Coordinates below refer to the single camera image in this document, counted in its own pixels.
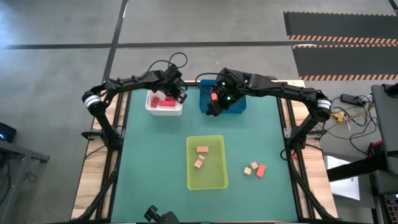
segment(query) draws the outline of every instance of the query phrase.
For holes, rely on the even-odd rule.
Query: orange and black striped mat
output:
[[[290,40],[398,43],[398,17],[395,15],[285,11],[284,17]]]
[[[292,50],[302,80],[398,80],[397,44],[295,45]]]

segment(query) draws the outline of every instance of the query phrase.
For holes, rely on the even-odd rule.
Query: teal mat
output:
[[[190,87],[181,116],[152,116],[147,90],[132,93],[112,222],[146,222],[155,205],[180,222],[297,221],[285,161],[276,99],[247,97],[243,114],[207,116],[199,90]],[[188,190],[185,145],[189,136],[224,136],[229,185],[221,190]],[[256,161],[267,170],[259,179],[243,174]]]

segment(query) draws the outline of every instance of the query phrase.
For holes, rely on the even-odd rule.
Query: gray floor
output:
[[[121,0],[0,0],[0,45],[110,43],[120,6]],[[287,40],[283,11],[394,13],[387,0],[130,0],[119,42]],[[140,75],[154,60],[167,59],[176,51],[189,57],[182,69],[186,80],[223,67],[298,78],[290,47],[119,49],[111,76]],[[69,219],[87,144],[80,133],[92,122],[80,98],[101,81],[108,52],[0,50],[0,121],[18,129],[17,144],[51,154],[46,166],[32,165],[39,180],[25,184],[10,223]],[[385,82],[306,85],[333,98],[341,93],[368,95],[375,83]],[[333,131],[349,134],[344,125]],[[365,149],[378,139],[376,132],[355,143]],[[328,153],[362,157],[348,142],[328,135],[321,144]],[[371,222],[373,201],[367,177],[360,182],[362,200],[336,197],[338,213],[348,221]]]

